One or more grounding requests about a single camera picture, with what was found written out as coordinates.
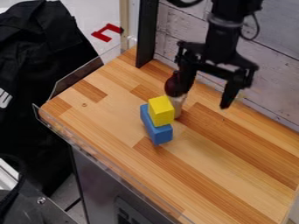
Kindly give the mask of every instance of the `metal frame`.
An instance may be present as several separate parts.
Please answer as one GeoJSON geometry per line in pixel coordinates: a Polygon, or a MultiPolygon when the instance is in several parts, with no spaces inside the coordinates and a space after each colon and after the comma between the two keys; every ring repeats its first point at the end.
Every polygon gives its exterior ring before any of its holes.
{"type": "Polygon", "coordinates": [[[138,68],[154,58],[158,5],[159,0],[141,0],[136,56],[138,68]]]}

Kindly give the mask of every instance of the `black jacket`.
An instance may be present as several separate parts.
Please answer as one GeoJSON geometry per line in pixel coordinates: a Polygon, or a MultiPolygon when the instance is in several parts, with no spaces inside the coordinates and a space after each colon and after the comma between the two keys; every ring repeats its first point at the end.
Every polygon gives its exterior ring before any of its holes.
{"type": "Polygon", "coordinates": [[[61,2],[23,2],[0,14],[0,151],[46,165],[59,140],[31,105],[41,106],[57,80],[97,56],[61,2]]]}

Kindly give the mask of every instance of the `wooden table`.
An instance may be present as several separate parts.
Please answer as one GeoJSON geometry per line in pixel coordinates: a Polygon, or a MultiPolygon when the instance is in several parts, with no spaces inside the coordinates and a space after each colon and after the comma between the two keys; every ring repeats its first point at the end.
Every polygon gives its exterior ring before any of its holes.
{"type": "Polygon", "coordinates": [[[174,140],[154,147],[140,105],[163,95],[172,69],[156,60],[138,69],[135,57],[135,49],[125,52],[46,103],[40,115],[61,123],[61,135],[162,209],[174,207],[177,213],[168,212],[179,221],[284,222],[299,183],[298,134],[240,102],[220,110],[221,93],[195,84],[173,123],[174,140]]]}

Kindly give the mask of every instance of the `toy block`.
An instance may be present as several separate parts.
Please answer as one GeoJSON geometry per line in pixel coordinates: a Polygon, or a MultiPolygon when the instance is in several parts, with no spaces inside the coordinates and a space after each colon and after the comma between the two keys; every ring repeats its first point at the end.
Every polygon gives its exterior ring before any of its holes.
{"type": "Polygon", "coordinates": [[[175,109],[166,95],[149,99],[149,116],[155,127],[174,121],[175,109]]]}
{"type": "Polygon", "coordinates": [[[148,104],[144,104],[140,107],[140,117],[143,120],[144,126],[149,133],[149,136],[154,145],[165,144],[172,140],[173,129],[170,124],[162,127],[155,127],[150,119],[148,113],[148,104]]]}

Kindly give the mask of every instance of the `black cable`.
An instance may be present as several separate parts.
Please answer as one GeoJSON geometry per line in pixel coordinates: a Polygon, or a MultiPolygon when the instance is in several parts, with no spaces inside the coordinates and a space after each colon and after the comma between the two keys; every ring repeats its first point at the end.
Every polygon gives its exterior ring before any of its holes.
{"type": "Polygon", "coordinates": [[[256,33],[255,33],[254,36],[251,37],[251,38],[246,37],[246,36],[244,35],[244,33],[243,33],[243,30],[242,30],[241,33],[240,33],[240,36],[241,36],[243,39],[247,40],[247,41],[253,41],[253,40],[255,40],[255,39],[259,36],[259,34],[260,34],[260,32],[261,32],[261,27],[260,27],[260,24],[259,24],[259,20],[258,20],[257,17],[255,16],[255,13],[253,13],[251,16],[253,17],[254,22],[255,22],[255,25],[256,25],[256,33]]]}
{"type": "Polygon", "coordinates": [[[65,212],[67,213],[68,211],[70,211],[73,207],[75,207],[79,202],[81,202],[81,198],[78,198],[77,200],[75,200],[70,206],[68,206],[65,209],[65,212]]]}
{"type": "Polygon", "coordinates": [[[169,3],[176,5],[178,8],[188,8],[193,5],[200,4],[203,0],[194,0],[191,3],[183,2],[182,0],[167,0],[169,3]]]}

